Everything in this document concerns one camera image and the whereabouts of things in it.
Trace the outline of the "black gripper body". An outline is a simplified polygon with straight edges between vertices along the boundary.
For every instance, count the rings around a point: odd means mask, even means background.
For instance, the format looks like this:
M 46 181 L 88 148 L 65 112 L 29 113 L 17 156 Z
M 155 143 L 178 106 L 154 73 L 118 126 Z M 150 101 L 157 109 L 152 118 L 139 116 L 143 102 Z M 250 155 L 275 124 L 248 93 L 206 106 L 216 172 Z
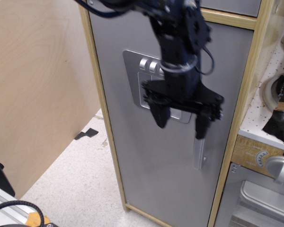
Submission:
M 158 103 L 178 110 L 194 113 L 207 111 L 212 113 L 212 121 L 222 118 L 223 96 L 207 88 L 201 81 L 196 67 L 189 70 L 163 69 L 164 80 L 145 81 L 142 88 L 149 104 Z

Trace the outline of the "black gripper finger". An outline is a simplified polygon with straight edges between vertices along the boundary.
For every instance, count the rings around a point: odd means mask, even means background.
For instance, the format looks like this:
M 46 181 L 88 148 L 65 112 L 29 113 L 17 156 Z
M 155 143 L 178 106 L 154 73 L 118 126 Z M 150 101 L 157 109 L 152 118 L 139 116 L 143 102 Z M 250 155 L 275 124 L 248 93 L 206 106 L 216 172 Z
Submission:
M 196 139 L 204 139 L 208 128 L 212 122 L 212 113 L 203 111 L 200 112 L 195 120 Z
M 156 124 L 160 128 L 165 128 L 170 118 L 170 107 L 166 104 L 151 103 L 150 110 Z

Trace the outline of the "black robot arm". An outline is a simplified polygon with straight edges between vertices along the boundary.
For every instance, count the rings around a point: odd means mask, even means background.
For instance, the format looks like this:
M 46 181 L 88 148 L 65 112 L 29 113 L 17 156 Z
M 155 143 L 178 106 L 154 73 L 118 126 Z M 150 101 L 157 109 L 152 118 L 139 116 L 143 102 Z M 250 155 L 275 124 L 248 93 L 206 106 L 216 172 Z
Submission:
M 221 119 L 224 99 L 201 80 L 201 51 L 207 51 L 211 30 L 202 16 L 200 1 L 104 0 L 102 4 L 108 12 L 79 1 L 84 9 L 102 18 L 134 10 L 150 19 L 160 45 L 164 79 L 143 82 L 144 100 L 161 128 L 166 126 L 172 108 L 195 114 L 195 137 L 204 139 L 211 122 Z

